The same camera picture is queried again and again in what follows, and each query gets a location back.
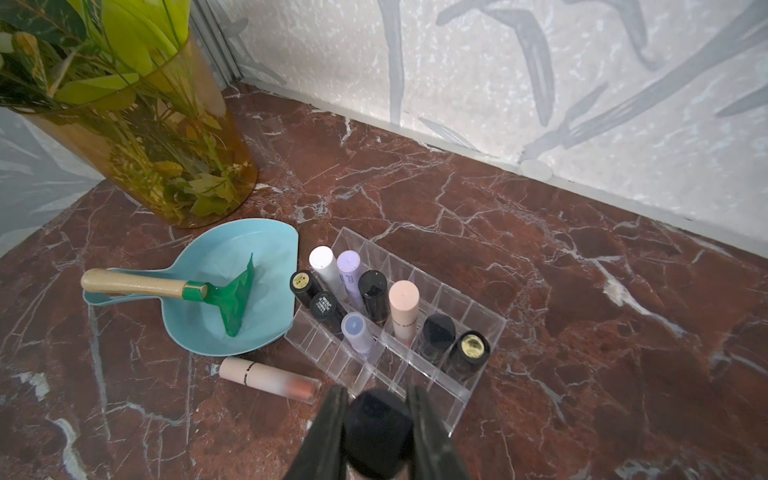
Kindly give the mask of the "teal plastic dustpan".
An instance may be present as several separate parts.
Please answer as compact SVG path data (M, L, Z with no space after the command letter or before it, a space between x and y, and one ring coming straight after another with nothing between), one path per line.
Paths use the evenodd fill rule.
M168 334L184 349L210 357L248 353L292 325L289 278L298 243L287 223L227 222L193 240L167 268L88 270L83 298L92 306L157 298Z

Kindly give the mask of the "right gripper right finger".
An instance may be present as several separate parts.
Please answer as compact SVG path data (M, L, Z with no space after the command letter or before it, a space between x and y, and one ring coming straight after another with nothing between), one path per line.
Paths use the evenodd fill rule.
M410 386L406 404L413 419L409 477L421 480L470 479L428 392L421 386Z

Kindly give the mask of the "small lavender lip tube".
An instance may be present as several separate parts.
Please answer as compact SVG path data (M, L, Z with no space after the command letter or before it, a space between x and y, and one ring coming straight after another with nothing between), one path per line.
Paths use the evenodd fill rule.
M342 333L352 349L361 357L367 358L375 344L368 320L359 312L350 312L342 320Z

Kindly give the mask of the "black lipstick gold band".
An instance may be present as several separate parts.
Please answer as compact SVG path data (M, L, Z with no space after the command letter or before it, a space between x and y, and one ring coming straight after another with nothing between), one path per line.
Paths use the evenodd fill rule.
M291 292L307 310L311 308L313 299L324 291L320 282L309 270L296 271L290 277L289 286Z

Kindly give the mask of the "lavender lip balm tube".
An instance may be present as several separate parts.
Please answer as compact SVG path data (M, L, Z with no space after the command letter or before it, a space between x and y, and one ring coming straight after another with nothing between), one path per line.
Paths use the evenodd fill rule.
M337 259L337 268L347 292L349 303L355 310L362 312L364 310L364 302L358 284L364 270L360 255L354 250L342 252Z

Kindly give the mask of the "artificial plant in amber vase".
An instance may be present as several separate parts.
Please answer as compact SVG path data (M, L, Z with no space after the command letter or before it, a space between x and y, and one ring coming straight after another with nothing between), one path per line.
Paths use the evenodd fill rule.
M258 169L187 1L5 1L1 104L169 224L234 212Z

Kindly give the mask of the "pink lip gloss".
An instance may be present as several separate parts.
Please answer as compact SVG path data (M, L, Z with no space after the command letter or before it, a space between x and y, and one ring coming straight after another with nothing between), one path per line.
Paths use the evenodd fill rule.
M225 358L218 374L224 380L309 404L321 389L317 379L237 357Z
M397 281L389 290L394 336L404 345L410 346L416 337L419 301L419 290L411 281Z

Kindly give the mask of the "black lipstick horizontal top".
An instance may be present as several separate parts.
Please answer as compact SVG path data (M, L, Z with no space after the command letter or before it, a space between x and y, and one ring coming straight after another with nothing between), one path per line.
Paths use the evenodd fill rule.
M344 414L343 447L348 463L371 479L392 479L402 469L412 443L414 421L395 394L361 393Z

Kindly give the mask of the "black lipstick silver band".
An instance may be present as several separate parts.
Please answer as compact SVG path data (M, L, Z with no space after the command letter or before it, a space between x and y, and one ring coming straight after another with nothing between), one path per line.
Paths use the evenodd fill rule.
M310 313L332 335L344 339L341 325L347 311L332 292L315 295L310 303Z

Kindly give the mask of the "white lip balm tube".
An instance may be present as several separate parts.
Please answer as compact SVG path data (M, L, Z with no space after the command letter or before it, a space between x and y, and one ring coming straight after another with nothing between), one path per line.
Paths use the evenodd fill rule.
M314 272L340 301L347 300L347 291L341 279L341 274L337 266L337 259L332 249L322 245L315 247L309 255L309 263Z

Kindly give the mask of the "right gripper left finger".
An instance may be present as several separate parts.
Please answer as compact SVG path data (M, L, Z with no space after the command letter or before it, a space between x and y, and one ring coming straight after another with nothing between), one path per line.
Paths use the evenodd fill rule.
M345 387L330 388L284 480L347 477L344 417L348 399Z

